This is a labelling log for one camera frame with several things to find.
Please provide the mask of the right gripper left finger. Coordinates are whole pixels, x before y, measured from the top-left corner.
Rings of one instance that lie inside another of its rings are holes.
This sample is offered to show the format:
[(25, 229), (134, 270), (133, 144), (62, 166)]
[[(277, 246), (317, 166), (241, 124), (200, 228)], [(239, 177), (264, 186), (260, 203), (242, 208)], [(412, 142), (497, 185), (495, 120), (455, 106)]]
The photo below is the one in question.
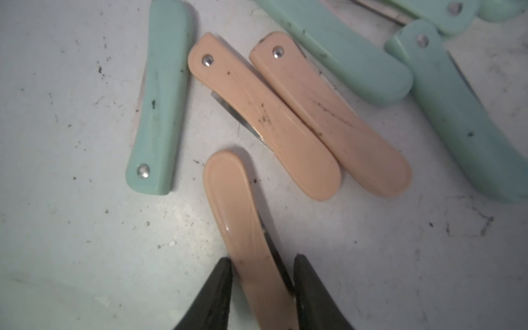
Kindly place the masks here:
[(232, 262), (220, 258), (210, 276), (174, 330), (226, 330), (232, 293)]

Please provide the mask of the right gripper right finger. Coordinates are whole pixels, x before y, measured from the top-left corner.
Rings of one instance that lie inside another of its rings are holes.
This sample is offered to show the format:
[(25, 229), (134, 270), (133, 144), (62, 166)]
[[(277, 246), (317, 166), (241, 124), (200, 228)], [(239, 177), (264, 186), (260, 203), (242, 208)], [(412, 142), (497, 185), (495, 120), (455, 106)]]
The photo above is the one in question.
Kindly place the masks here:
[(294, 285), (299, 329), (354, 330), (304, 254), (294, 259)]

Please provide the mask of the pink knife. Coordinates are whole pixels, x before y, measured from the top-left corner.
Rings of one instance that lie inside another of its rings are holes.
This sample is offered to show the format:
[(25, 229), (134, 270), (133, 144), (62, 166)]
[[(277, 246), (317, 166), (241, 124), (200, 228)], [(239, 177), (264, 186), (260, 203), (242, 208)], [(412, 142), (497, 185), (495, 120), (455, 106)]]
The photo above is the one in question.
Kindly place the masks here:
[(352, 110), (286, 33), (268, 34), (249, 58), (363, 188), (393, 197), (410, 186), (412, 170), (402, 154)]
[(188, 67), (256, 131), (302, 192), (319, 202), (338, 192), (341, 171), (328, 148), (224, 42), (207, 32)]
[(243, 162), (219, 151), (203, 173), (208, 202), (259, 327), (298, 329), (296, 303), (265, 239)]

